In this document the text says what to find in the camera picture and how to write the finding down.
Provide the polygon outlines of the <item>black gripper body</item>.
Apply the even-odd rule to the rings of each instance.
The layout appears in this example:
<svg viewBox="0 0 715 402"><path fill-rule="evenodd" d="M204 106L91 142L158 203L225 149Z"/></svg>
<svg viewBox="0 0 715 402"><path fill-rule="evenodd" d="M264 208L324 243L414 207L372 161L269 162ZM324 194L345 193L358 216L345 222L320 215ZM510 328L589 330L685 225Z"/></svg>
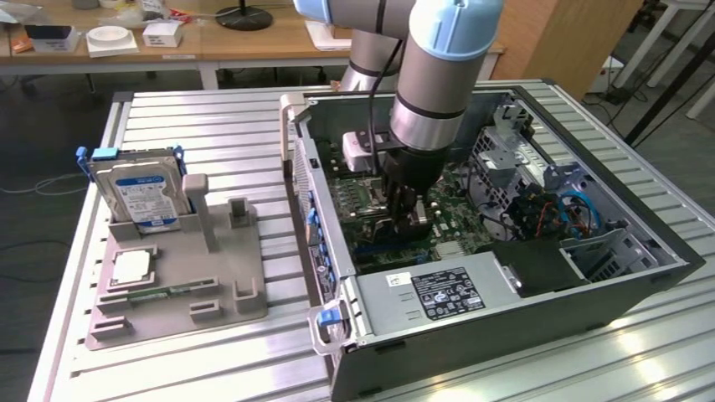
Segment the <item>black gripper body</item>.
<svg viewBox="0 0 715 402"><path fill-rule="evenodd" d="M404 147L388 151L382 164L388 196L408 188L416 195L425 195L440 178L449 156L445 147L434 151L418 151Z"/></svg>

